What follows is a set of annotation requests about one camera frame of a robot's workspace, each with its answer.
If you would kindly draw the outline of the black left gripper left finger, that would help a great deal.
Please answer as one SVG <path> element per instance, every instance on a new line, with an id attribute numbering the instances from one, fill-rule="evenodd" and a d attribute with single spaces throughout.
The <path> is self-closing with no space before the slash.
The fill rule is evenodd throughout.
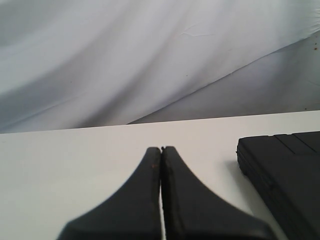
<path id="1" fill-rule="evenodd" d="M 161 151 L 149 147 L 128 180 L 107 200 L 69 221 L 60 240 L 160 240 Z"/>

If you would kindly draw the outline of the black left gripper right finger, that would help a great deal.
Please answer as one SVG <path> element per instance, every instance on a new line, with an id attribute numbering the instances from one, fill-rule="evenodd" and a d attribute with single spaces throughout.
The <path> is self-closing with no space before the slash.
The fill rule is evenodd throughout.
<path id="1" fill-rule="evenodd" d="M 267 223 L 206 187 L 173 146 L 162 148 L 161 194 L 168 240 L 270 240 Z"/>

